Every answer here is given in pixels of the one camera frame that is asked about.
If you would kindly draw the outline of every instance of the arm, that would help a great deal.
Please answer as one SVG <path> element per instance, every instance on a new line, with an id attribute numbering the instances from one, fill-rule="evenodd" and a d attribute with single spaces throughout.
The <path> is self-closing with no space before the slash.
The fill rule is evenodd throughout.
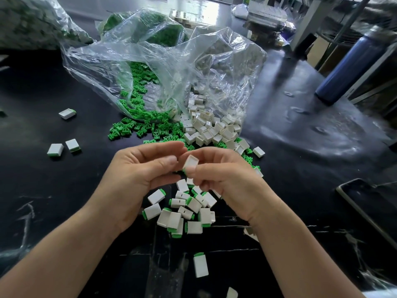
<path id="1" fill-rule="evenodd" d="M 285 298 L 364 298 L 300 218 L 252 167 L 229 149 L 187 152 L 200 164 L 186 168 L 203 191 L 214 189 L 253 227 Z"/>
<path id="2" fill-rule="evenodd" d="M 3 298 L 77 297 L 113 240 L 136 219 L 150 189 L 175 183 L 183 142 L 120 150 L 87 204 L 0 279 Z"/>

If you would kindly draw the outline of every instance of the blue bottle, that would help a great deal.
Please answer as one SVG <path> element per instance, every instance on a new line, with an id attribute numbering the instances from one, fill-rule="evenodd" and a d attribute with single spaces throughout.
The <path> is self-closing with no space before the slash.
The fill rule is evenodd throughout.
<path id="1" fill-rule="evenodd" d="M 345 55 L 316 90 L 317 97 L 332 105 L 385 53 L 396 34 L 373 26 Z"/>

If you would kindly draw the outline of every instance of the phone screen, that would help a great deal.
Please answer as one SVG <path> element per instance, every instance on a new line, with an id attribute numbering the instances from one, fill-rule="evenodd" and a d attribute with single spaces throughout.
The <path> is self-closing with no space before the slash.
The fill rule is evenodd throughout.
<path id="1" fill-rule="evenodd" d="M 397 242 L 397 208 L 364 180 L 357 179 L 340 188 L 370 219 Z"/>

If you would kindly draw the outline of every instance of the black smartphone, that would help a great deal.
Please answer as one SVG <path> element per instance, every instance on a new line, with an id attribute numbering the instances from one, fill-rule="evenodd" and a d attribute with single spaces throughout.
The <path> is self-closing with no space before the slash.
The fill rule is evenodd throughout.
<path id="1" fill-rule="evenodd" d="M 397 249 L 397 208 L 392 203 L 362 179 L 342 184 L 336 191 Z"/>

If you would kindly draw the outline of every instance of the black tabletop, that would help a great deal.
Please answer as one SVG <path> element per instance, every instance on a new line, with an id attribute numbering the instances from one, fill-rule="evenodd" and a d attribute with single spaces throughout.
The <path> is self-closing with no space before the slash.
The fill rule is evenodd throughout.
<path id="1" fill-rule="evenodd" d="M 395 250 L 334 189 L 396 157 L 382 143 L 383 132 L 350 102 L 327 107 L 317 100 L 323 77 L 309 64 L 284 51 L 267 52 L 241 137 L 266 152 L 260 160 L 254 156 L 254 164 L 348 277 L 368 296 L 381 294 L 384 282 L 375 277 L 397 281 Z M 45 61 L 50 56 L 57 61 Z M 6 113 L 0 118 L 1 273 L 87 201 L 117 150 L 151 139 L 133 134 L 109 141 L 109 128 L 122 116 L 72 78 L 59 54 L 40 52 L 23 64 L 21 58 L 0 73 Z M 62 120 L 58 112 L 66 108 L 77 116 Z M 80 154 L 46 155 L 50 144 L 73 138 Z M 164 190 L 171 196 L 176 186 Z M 281 297 L 259 244 L 243 234 L 247 223 L 224 201 L 213 210 L 211 228 L 181 239 L 140 216 L 107 251 L 81 297 L 225 297 L 229 286 L 241 297 Z M 197 252 L 205 252 L 210 272 L 199 279 Z"/>

